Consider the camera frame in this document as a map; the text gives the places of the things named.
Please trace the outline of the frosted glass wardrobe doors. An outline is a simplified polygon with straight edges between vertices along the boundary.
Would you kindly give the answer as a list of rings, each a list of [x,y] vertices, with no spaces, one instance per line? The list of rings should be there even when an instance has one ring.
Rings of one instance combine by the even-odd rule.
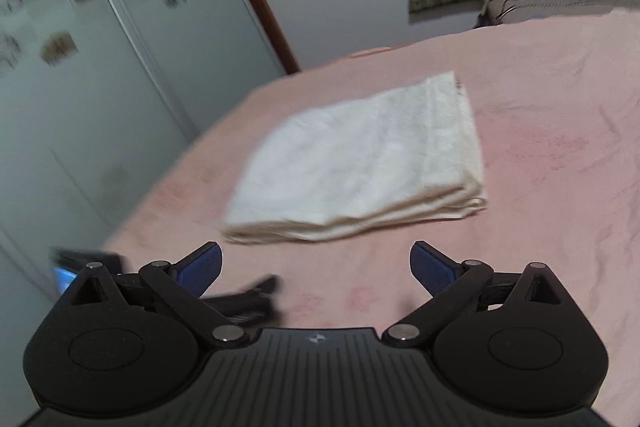
[[[100,247],[283,66],[247,0],[1,0],[1,421],[35,410],[51,251]]]

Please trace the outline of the pink bed sheet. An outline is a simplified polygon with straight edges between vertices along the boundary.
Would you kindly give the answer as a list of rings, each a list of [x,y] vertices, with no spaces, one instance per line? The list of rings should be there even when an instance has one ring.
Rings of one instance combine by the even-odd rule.
[[[639,17],[552,17],[341,58],[254,91],[193,145],[108,240],[134,268],[219,239],[253,150],[286,118],[454,72],[471,100],[487,208],[323,244],[224,244],[214,291],[268,273],[296,329],[386,329],[426,300],[416,241],[500,272],[547,263],[605,343],[596,408],[639,421]]]

